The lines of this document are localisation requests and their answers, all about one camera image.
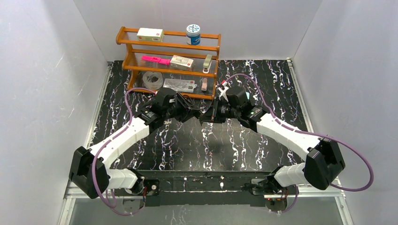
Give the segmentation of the black cable loop lock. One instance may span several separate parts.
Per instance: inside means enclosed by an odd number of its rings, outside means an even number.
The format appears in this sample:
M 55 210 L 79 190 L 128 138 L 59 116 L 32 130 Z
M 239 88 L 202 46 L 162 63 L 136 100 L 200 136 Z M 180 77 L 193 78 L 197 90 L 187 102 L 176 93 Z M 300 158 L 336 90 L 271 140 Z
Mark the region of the black cable loop lock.
M 191 98 L 190 96 L 188 96 L 188 95 L 183 95 L 183 97 L 184 97 L 184 100 L 186 101 L 186 104 L 187 104 L 187 105 L 195 105 L 195 106 L 199 107 L 198 105 L 195 104 L 193 98 Z

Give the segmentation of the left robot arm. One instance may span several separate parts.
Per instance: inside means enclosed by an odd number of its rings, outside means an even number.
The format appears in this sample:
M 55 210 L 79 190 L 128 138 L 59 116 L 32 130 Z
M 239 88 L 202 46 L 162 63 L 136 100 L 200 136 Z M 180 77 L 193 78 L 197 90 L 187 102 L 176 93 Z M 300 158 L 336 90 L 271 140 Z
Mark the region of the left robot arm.
M 186 122 L 202 114 L 200 108 L 170 88 L 160 88 L 152 100 L 129 113 L 130 120 L 112 135 L 74 152 L 69 180 L 91 199 L 111 189 L 123 188 L 141 194 L 145 188 L 144 176 L 131 168 L 111 169 L 112 163 L 136 142 L 163 126 L 164 121 Z

